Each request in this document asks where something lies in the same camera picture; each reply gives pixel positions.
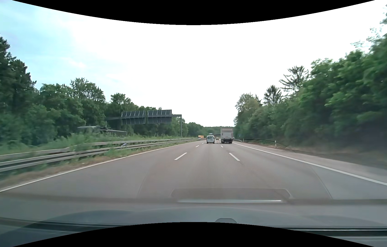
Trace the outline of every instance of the guardrail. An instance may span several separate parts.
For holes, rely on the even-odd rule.
[[[80,144],[80,146],[103,146],[103,145],[115,145],[115,144],[128,144],[128,143],[141,143],[141,142],[162,142],[162,141],[175,141],[175,140],[184,140],[185,138],[180,139],[156,139],[156,140],[132,140],[132,141],[115,141],[115,142],[93,142],[93,143],[84,143]],[[71,146],[63,149],[49,149],[49,150],[40,150],[40,151],[32,151],[32,152],[24,152],[24,153],[10,153],[0,155],[0,160],[9,160],[15,158],[22,158],[27,156],[38,156],[43,154],[54,154],[54,153],[66,153],[72,151],[75,146]]]
[[[120,150],[120,149],[139,149],[152,147],[157,145],[164,145],[170,143],[179,143],[179,142],[189,142],[189,141],[197,141],[196,138],[189,139],[161,139],[161,140],[135,140],[135,141],[118,141],[118,142],[95,142],[95,143],[86,143],[86,146],[103,146],[103,145],[114,145],[114,144],[127,144],[127,143],[141,143],[141,142],[151,142],[151,143],[143,143],[136,145],[122,145],[117,147],[109,147],[109,148],[100,148],[100,149],[90,149],[84,151],[75,151],[71,152],[70,148],[64,149],[51,149],[51,150],[41,150],[35,152],[26,152],[26,153],[15,153],[15,154],[6,154],[0,155],[0,160],[6,160],[11,158],[20,158],[23,154],[24,156],[32,156],[30,158],[19,159],[19,160],[8,160],[0,162],[0,172],[10,171],[20,168],[25,168],[29,166],[36,166],[40,164],[47,164],[52,162],[58,162],[62,160],[70,160],[85,156],[93,156],[98,154],[103,154],[108,152],[111,149]],[[34,154],[48,154],[44,156],[35,156]]]

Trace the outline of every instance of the white van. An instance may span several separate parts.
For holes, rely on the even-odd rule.
[[[206,144],[207,144],[207,143],[213,143],[213,144],[215,144],[215,136],[208,135],[207,138],[206,138]]]

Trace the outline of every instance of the highway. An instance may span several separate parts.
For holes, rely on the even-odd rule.
[[[200,140],[0,192],[0,217],[38,221],[86,210],[158,208],[164,205],[120,204],[116,199],[170,198],[179,188],[282,188],[294,199],[387,199],[387,171],[241,142],[206,144]],[[273,207],[299,214],[322,208]],[[350,217],[387,224],[387,218],[375,218],[387,216],[387,209],[375,206],[353,211],[347,207],[329,209],[332,214],[348,211]]]

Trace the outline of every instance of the white sky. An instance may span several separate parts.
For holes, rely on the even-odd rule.
[[[124,93],[137,105],[172,109],[186,122],[233,126],[242,93],[262,98],[270,85],[279,86],[287,68],[309,69],[313,60],[345,56],[355,49],[350,43],[380,26],[386,4],[375,0],[287,19],[187,26],[107,20],[0,0],[0,33],[38,88],[85,77],[107,100]],[[11,18],[21,26],[6,24]]]

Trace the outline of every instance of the forest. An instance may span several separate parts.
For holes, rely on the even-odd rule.
[[[386,18],[381,22],[387,26]],[[235,107],[235,137],[286,145],[360,144],[387,147],[387,33],[368,37],[369,51],[318,59],[311,70],[288,69],[260,99],[242,94]],[[360,48],[363,42],[352,43]]]
[[[115,93],[107,100],[104,92],[85,78],[75,78],[69,84],[42,83],[35,85],[27,66],[9,52],[10,44],[0,35],[0,145],[22,143],[37,146],[55,139],[69,137],[79,126],[108,126],[145,137],[206,135],[216,127],[205,128],[174,117],[169,124],[121,125],[122,111],[161,110],[161,107],[138,106],[125,94]]]

